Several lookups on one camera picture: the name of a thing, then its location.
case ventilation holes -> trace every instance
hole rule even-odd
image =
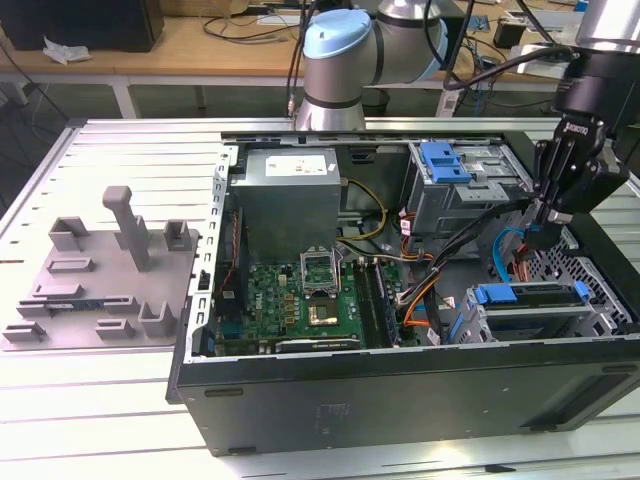
[[[546,254],[542,254],[542,261],[539,258],[530,260],[528,268],[531,279],[553,281],[560,280],[563,274],[568,274],[572,279],[584,282],[591,288],[597,303],[609,308],[611,318],[616,322],[616,325],[630,322],[627,315],[617,308],[615,302],[602,288],[602,285],[587,272],[578,258],[562,255],[561,252],[565,248],[568,248],[568,244],[565,239],[562,239],[558,245]]]

robotic arm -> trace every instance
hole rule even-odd
[[[553,247],[563,225],[589,213],[629,179],[610,139],[640,112],[640,0],[591,0],[576,58],[558,86],[553,140],[536,146],[538,212],[525,239]]]
[[[314,18],[305,37],[305,99],[296,128],[364,130],[364,85],[433,75],[439,64],[424,29],[440,39],[442,58],[447,32],[436,6],[424,15],[425,3],[431,4],[383,0],[375,22],[356,10]],[[555,97],[562,119],[553,140],[536,146],[537,214],[525,232],[531,250],[556,245],[574,214],[589,213],[629,178],[611,141],[640,112],[640,0],[591,0],[576,44]]]
[[[444,58],[446,26],[435,5],[426,28]],[[425,0],[383,0],[375,21],[360,10],[318,15],[307,29],[304,56],[297,130],[364,130],[363,86],[424,80],[440,68],[425,37]]]

metal case panel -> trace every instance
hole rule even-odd
[[[609,361],[585,343],[189,365],[179,391],[217,456],[572,430],[640,382],[616,363],[639,342],[610,343]],[[210,368],[253,381],[197,385]]]

wooden desk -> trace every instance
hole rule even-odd
[[[460,8],[466,8],[466,2],[456,2]],[[558,9],[556,4],[546,0],[533,0],[532,6],[546,9]],[[500,6],[477,4],[474,14],[487,15],[491,22],[491,32],[476,32],[477,38],[491,43],[498,17],[505,9],[517,8],[514,0],[505,0]],[[221,29],[214,24],[213,29]],[[225,34],[248,35],[273,29],[274,26],[249,25],[239,27],[230,25]],[[243,86],[282,86],[295,41],[291,33],[281,32],[287,41],[267,45],[238,45],[206,35],[198,18],[167,17],[162,37],[149,53],[125,53],[116,51],[92,51],[93,58],[86,62],[61,65],[46,57],[40,51],[15,51],[6,37],[1,38],[9,46],[14,60],[36,82],[42,83],[82,83],[107,84],[115,93],[124,118],[137,118],[138,110],[131,93],[130,85],[243,85]],[[525,33],[523,41],[538,41],[539,35]],[[483,55],[497,56],[489,47],[479,45]],[[473,61],[468,52],[462,53],[456,72],[468,77],[473,72]],[[442,72],[427,82],[394,85],[392,88],[429,88],[440,89]],[[0,55],[0,82],[18,83],[24,78],[15,71],[11,63]],[[496,90],[553,91],[555,82],[539,77],[505,74],[495,86]]]

table leg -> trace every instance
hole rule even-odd
[[[196,85],[194,88],[196,94],[196,106],[198,110],[205,110],[207,108],[207,94],[204,91],[202,85]]]
[[[453,117],[456,112],[456,105],[460,98],[462,90],[442,90],[440,94],[440,101],[438,102],[438,110],[436,111],[436,117]]]
[[[29,103],[29,99],[24,94],[24,90],[22,89],[22,85],[19,83],[0,83],[0,88],[2,88],[2,92],[6,93],[9,98],[12,98],[14,102],[20,107],[25,106]]]
[[[111,87],[116,96],[118,107],[120,107],[122,118],[140,118],[138,105],[131,95],[131,86],[126,82],[114,82]]]

